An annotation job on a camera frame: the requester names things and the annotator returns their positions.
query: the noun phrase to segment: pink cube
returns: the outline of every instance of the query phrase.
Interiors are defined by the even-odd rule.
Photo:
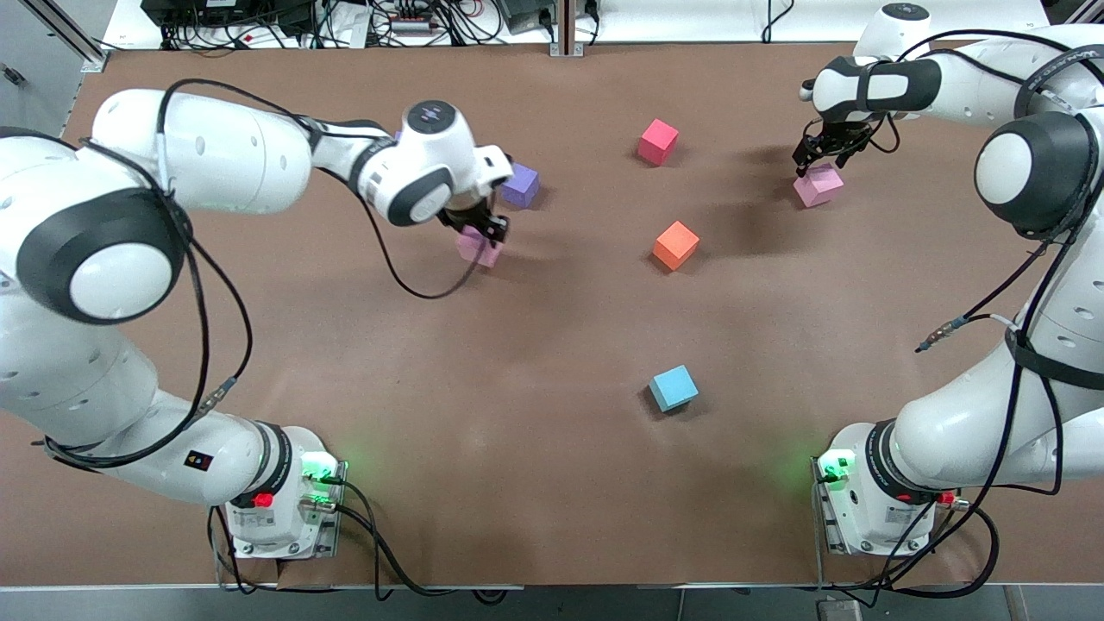
[[[456,236],[456,250],[460,252],[460,259],[471,263],[479,255],[479,264],[484,267],[493,267],[498,261],[499,253],[502,252],[502,244],[491,248],[490,240],[486,240],[479,231],[471,227],[465,227],[464,231]],[[484,245],[484,252],[479,254],[479,246]]]
[[[662,166],[675,150],[675,143],[678,139],[679,130],[657,118],[651,122],[644,136],[640,136],[636,152],[651,164]]]
[[[794,189],[797,190],[797,196],[802,197],[806,208],[830,201],[842,187],[843,180],[830,164],[814,166],[805,172],[805,177],[798,177],[797,181],[794,181]]]

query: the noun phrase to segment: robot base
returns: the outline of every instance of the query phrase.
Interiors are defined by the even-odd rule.
[[[337,554],[341,514],[302,506],[300,501],[314,496],[341,503],[344,486],[321,485],[307,475],[317,467],[314,462],[320,460],[328,476],[344,480],[348,463],[326,453],[322,441],[306,429],[286,427],[284,432],[291,441],[290,473],[273,495],[272,505],[253,508],[225,505],[234,554],[238,558],[285,560],[332,557]]]
[[[856,423],[843,428],[830,449],[817,459],[817,472],[839,469],[840,455],[850,454],[845,476],[820,485],[825,537],[834,554],[889,556],[923,505],[909,505],[888,496],[874,483],[867,465],[866,443],[874,425]],[[927,544],[935,518],[931,509],[913,528],[894,556],[911,556]]]

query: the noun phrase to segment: blue cube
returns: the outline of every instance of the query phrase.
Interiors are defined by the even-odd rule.
[[[502,199],[522,209],[529,209],[540,189],[540,175],[532,168],[513,162],[513,177],[502,183]]]
[[[687,370],[686,365],[675,367],[666,373],[651,378],[648,388],[656,397],[659,410],[664,412],[689,403],[698,396],[698,387],[690,379],[690,371]]]

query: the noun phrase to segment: purple cube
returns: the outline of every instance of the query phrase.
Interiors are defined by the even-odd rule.
[[[842,187],[843,180],[830,164],[814,166],[805,172],[805,177],[798,177],[794,181],[794,189],[797,190],[797,196],[802,197],[806,208],[830,201]]]
[[[502,244],[491,248],[490,240],[486,240],[479,231],[471,227],[465,227],[464,231],[456,236],[456,250],[460,252],[460,259],[471,263],[479,254],[479,246],[486,243],[484,252],[479,255],[479,264],[484,267],[493,267],[498,261],[499,253],[502,252]]]
[[[502,183],[502,198],[521,209],[529,209],[541,189],[541,178],[532,168],[513,162],[513,177]]]

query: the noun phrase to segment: brown tabletop surface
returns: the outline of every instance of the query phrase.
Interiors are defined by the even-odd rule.
[[[1031,246],[974,192],[988,133],[932,119],[901,123],[899,152],[854,158],[832,203],[798,209],[789,154],[814,113],[797,87],[847,51],[120,53],[86,77],[66,137],[86,136],[108,95],[185,76],[389,129],[414,102],[452,102],[477,141],[500,145],[543,186],[529,211],[500,201],[512,232],[498,265],[452,297],[403,293],[360,206],[322,175],[278,215],[194,214],[256,326],[253,364],[220,409],[319,433],[423,583],[809,583],[809,456],[847,423],[896,415],[997,344],[994,323],[912,352]],[[680,131],[661,168],[634,156],[655,117]],[[649,253],[675,220],[701,246],[668,274]],[[384,234],[417,288],[439,291],[464,271],[443,227]],[[1018,308],[1039,275],[1000,308]],[[206,282],[221,376],[243,338],[232,303]],[[163,388],[191,394],[199,338],[187,284],[126,331]],[[678,365],[701,394],[661,415],[646,387]],[[36,438],[0,417],[0,585],[213,581],[203,507],[65,469],[29,445]],[[1057,498],[997,492],[987,506],[1002,540],[995,580],[1104,580],[1104,483],[1070,483]],[[985,537],[967,530],[917,580],[975,573]],[[337,559],[290,564],[282,581],[369,582],[364,541],[349,536]],[[875,565],[830,558],[828,578],[861,579]]]

